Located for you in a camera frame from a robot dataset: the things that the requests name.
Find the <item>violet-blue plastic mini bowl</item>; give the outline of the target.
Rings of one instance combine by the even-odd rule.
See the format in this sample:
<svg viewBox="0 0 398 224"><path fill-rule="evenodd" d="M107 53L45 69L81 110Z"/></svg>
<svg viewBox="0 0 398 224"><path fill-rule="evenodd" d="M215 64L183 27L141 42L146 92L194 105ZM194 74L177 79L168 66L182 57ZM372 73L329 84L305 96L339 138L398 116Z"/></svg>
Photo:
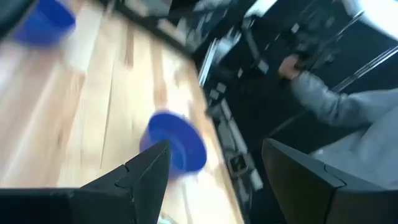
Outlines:
<svg viewBox="0 0 398 224"><path fill-rule="evenodd" d="M194 174L204 168L206 147L192 122L171 111L154 113L141 137L139 150L145 151L162 140L170 143L170 179Z"/></svg>
<svg viewBox="0 0 398 224"><path fill-rule="evenodd" d="M74 13L59 0L39 0L12 38L35 47L58 45L75 28Z"/></svg>

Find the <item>small black square device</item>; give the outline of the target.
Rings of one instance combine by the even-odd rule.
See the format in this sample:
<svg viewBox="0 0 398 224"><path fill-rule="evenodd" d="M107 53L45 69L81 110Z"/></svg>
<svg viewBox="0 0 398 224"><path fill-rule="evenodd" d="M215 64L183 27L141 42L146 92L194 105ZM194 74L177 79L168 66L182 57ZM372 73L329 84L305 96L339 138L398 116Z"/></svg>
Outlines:
<svg viewBox="0 0 398 224"><path fill-rule="evenodd" d="M248 162L244 154L238 154L230 158L227 162L229 173L233 177L238 177L246 173L249 169Z"/></svg>

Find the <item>person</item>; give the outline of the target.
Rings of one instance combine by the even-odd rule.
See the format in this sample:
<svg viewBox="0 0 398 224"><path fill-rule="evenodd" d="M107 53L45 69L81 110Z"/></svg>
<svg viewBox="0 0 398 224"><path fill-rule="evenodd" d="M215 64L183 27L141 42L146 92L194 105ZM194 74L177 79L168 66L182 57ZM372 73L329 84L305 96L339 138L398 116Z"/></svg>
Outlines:
<svg viewBox="0 0 398 224"><path fill-rule="evenodd" d="M290 87L320 121L355 129L313 152L313 158L381 187L398 189L398 88L335 93L308 72L294 78Z"/></svg>

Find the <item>person's hand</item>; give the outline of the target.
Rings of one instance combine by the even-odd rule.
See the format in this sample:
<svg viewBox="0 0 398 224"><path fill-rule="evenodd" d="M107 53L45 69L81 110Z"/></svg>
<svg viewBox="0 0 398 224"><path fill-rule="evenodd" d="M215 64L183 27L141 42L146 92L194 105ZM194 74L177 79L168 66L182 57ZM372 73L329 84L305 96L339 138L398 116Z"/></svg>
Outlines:
<svg viewBox="0 0 398 224"><path fill-rule="evenodd" d="M297 55L289 55L286 57L279 67L279 76L288 80L297 77L300 74L300 70L295 68L298 61L299 57Z"/></svg>

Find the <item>black table edge rail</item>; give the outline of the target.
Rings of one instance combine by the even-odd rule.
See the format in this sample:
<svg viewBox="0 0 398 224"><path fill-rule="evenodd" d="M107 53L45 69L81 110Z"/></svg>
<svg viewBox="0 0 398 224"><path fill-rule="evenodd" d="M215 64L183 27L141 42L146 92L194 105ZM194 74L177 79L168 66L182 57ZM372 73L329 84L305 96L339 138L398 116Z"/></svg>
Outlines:
<svg viewBox="0 0 398 224"><path fill-rule="evenodd" d="M245 223L285 224L261 157L263 139L285 119L277 74L283 41L277 30L248 28L240 34L220 62L215 59L219 42L203 61L209 66L200 76L208 100L206 114L216 126L227 170L228 160L238 154L248 162L246 173L229 173Z"/></svg>

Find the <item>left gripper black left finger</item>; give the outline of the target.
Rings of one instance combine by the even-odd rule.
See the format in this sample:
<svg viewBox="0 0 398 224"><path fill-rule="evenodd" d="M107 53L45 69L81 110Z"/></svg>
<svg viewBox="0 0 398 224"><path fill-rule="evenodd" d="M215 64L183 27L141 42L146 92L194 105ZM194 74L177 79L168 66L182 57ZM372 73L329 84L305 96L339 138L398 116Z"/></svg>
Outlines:
<svg viewBox="0 0 398 224"><path fill-rule="evenodd" d="M161 140L84 185L80 224L156 224L169 169L170 143Z"/></svg>

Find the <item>chrome metal rod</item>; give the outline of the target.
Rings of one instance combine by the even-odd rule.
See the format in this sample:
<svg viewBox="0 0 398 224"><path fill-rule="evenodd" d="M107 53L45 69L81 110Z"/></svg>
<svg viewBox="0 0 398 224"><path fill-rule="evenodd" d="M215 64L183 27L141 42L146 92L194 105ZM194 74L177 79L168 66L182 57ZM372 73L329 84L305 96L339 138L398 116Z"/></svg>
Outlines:
<svg viewBox="0 0 398 224"><path fill-rule="evenodd" d="M372 59L369 63L365 64L359 70L354 72L352 75L346 77L343 81L341 81L338 85L334 86L331 90L335 92L340 92L341 90L345 89L347 86L352 84L354 81L358 80L359 78L363 77L365 74L394 56L398 53L398 45L392 48L387 49L382 54L378 55L376 58Z"/></svg>

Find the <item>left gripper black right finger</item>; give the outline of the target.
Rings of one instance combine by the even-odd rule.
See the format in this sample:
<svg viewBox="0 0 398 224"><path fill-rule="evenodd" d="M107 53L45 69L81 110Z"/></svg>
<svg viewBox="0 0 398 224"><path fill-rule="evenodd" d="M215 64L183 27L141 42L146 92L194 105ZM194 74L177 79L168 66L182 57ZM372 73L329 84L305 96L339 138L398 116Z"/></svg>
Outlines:
<svg viewBox="0 0 398 224"><path fill-rule="evenodd" d="M383 189L265 139L262 159L288 224L384 224Z"/></svg>

